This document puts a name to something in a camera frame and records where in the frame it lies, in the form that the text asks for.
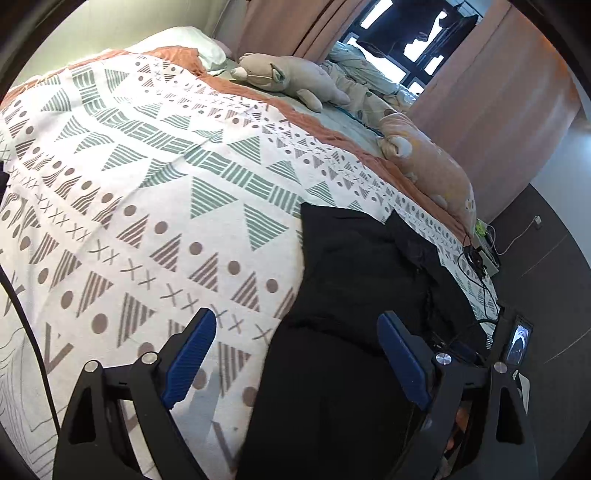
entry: plush toy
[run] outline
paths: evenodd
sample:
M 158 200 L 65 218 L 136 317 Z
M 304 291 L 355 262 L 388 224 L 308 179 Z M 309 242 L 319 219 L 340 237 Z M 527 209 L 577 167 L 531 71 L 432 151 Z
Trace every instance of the plush toy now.
M 273 57 L 246 53 L 230 74 L 267 92 L 283 92 L 299 98 L 313 112 L 322 111 L 322 102 L 347 105 L 350 100 L 316 63 L 298 57 Z
M 464 169 L 402 113 L 385 116 L 379 127 L 384 134 L 380 144 L 384 157 L 471 235 L 476 225 L 476 206 Z

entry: white bedspread with geometric pattern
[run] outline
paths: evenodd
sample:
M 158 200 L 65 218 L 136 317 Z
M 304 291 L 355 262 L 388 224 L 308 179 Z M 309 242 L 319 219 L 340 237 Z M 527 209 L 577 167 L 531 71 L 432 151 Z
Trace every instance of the white bedspread with geometric pattern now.
M 222 95 L 167 61 L 130 54 L 65 70 L 2 117 L 11 179 L 0 264 L 33 326 L 60 418 L 86 361 L 131 363 L 211 308 L 215 342 L 173 416 L 209 478 L 232 478 L 269 339 L 301 281 L 302 201 L 378 220 L 395 210 L 437 245 L 483 317 L 483 291 L 458 270 L 459 242 L 443 225 L 274 107 Z M 142 471 L 157 478 L 129 406 L 126 414 Z M 0 421 L 50 478 L 57 438 L 4 291 Z

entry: black fabric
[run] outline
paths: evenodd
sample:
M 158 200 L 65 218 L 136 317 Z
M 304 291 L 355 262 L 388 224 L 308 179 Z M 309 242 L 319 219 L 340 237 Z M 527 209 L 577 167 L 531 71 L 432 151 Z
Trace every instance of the black fabric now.
M 435 19 L 444 9 L 451 9 L 445 0 L 394 0 L 357 43 L 379 57 L 402 52 L 416 38 L 427 41 Z
M 302 204 L 301 218 L 304 278 L 271 340 L 236 478 L 381 480 L 421 415 L 379 346 L 378 316 L 447 340 L 475 318 L 437 248 L 396 213 L 383 225 Z M 484 352 L 482 329 L 468 332 Z
M 449 58 L 452 53 L 460 46 L 466 37 L 470 34 L 476 23 L 478 22 L 478 15 L 471 17 L 462 17 L 458 22 L 445 30 L 433 45 L 430 52 L 434 57 L 443 55 L 443 58 Z

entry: gray floor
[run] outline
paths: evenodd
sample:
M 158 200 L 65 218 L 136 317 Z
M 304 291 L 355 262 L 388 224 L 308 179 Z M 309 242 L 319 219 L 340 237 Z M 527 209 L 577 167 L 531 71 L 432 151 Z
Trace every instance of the gray floor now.
M 522 372 L 531 380 L 529 417 L 540 479 L 550 479 L 591 420 L 591 269 L 552 208 L 528 186 L 493 226 L 505 249 L 535 215 L 532 227 L 502 257 L 493 278 L 500 299 L 534 324 Z

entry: small screen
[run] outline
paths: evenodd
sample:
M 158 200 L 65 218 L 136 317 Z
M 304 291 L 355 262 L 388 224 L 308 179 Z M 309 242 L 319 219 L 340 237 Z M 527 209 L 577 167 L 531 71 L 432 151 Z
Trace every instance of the small screen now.
M 509 343 L 505 361 L 511 365 L 520 365 L 525 356 L 529 340 L 529 327 L 518 323 L 515 332 L 513 333 L 513 338 Z

